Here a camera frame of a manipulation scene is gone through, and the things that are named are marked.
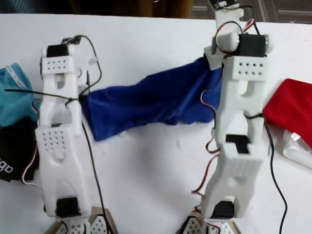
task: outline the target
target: red wire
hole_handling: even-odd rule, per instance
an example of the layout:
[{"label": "red wire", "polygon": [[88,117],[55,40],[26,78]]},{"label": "red wire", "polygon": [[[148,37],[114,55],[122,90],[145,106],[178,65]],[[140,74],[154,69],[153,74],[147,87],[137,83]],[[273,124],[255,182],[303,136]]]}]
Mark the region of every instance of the red wire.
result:
[{"label": "red wire", "polygon": [[201,190],[201,188],[204,186],[204,183],[206,181],[206,178],[207,178],[207,175],[208,175],[208,170],[209,170],[209,167],[210,167],[210,164],[211,162],[216,158],[216,157],[219,157],[219,155],[216,155],[214,157],[212,157],[210,159],[210,161],[208,162],[208,165],[207,165],[207,168],[206,168],[206,171],[205,171],[205,175],[203,177],[203,180],[201,181],[199,187],[195,190],[192,191],[192,194],[198,194],[198,195],[201,195],[201,196],[204,196],[203,194],[201,194],[199,191]]}]

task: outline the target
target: white surface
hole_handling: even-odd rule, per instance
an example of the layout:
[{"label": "white surface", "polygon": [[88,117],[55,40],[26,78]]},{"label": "white surface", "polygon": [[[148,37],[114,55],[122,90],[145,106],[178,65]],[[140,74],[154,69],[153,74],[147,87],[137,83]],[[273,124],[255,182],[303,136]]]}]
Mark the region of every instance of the white surface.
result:
[{"label": "white surface", "polygon": [[[86,34],[91,38],[103,69],[97,88],[104,88],[134,84],[146,75],[192,62],[203,55],[215,33],[214,21],[193,19],[0,15],[0,22],[0,67],[20,63],[35,90],[42,90],[41,48],[64,37]],[[259,23],[258,28],[276,41],[266,100],[285,78],[309,82],[312,26]],[[91,72],[90,78],[96,75]],[[104,202],[119,233],[172,234],[180,227],[199,203],[191,190],[212,157],[205,151],[211,126],[151,124],[93,143]],[[274,136],[282,139],[280,132],[274,131]],[[289,204],[283,234],[304,233],[312,227],[311,171],[278,154],[275,157],[276,179]],[[100,206],[87,149],[82,158],[92,203]],[[268,160],[260,173],[247,214],[236,220],[243,234],[277,233],[284,211]],[[41,234],[53,223],[43,212],[39,190],[19,182],[0,181],[0,187],[1,234]]]}]

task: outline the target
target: background object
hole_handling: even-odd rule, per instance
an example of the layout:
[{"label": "background object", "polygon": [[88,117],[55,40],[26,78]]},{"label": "background object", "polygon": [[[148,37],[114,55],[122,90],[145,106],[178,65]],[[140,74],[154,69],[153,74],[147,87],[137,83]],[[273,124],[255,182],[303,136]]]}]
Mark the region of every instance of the background object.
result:
[{"label": "background object", "polygon": [[285,145],[283,155],[301,165],[312,169],[312,148],[297,133],[284,131]]},{"label": "background object", "polygon": [[[214,19],[214,12],[207,2],[208,0],[194,0],[192,18]],[[310,0],[240,0],[239,3],[253,7],[256,21],[312,23]],[[245,20],[251,16],[250,11],[245,11]]]}]

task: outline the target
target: white plastic bracket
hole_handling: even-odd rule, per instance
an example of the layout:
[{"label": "white plastic bracket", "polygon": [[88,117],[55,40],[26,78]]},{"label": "white plastic bracket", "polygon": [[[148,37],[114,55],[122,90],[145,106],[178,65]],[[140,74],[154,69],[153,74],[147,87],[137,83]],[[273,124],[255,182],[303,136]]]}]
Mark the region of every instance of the white plastic bracket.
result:
[{"label": "white plastic bracket", "polygon": [[[73,54],[74,45],[68,45],[69,55],[47,58],[42,51],[43,92],[78,99],[79,80]],[[80,103],[75,100],[43,96],[39,126],[35,130],[40,155],[39,173],[43,199],[48,216],[56,217],[57,200],[75,197],[80,215],[63,220],[81,220],[91,214],[91,204],[82,165],[78,159],[80,145],[86,144],[82,134]]]}]

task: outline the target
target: blue cloth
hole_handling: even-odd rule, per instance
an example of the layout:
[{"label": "blue cloth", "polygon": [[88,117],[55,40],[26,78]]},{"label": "blue cloth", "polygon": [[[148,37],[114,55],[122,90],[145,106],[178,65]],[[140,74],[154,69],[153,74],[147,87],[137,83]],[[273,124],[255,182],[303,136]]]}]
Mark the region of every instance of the blue cloth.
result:
[{"label": "blue cloth", "polygon": [[206,57],[168,71],[147,76],[138,84],[91,92],[82,111],[96,141],[129,128],[161,122],[210,122],[212,111],[200,103],[200,95],[219,106],[222,69],[211,71]]},{"label": "blue cloth", "polygon": [[6,92],[5,89],[32,90],[31,83],[17,63],[0,69],[0,127],[13,125],[26,116],[38,119],[31,107],[33,94]]}]

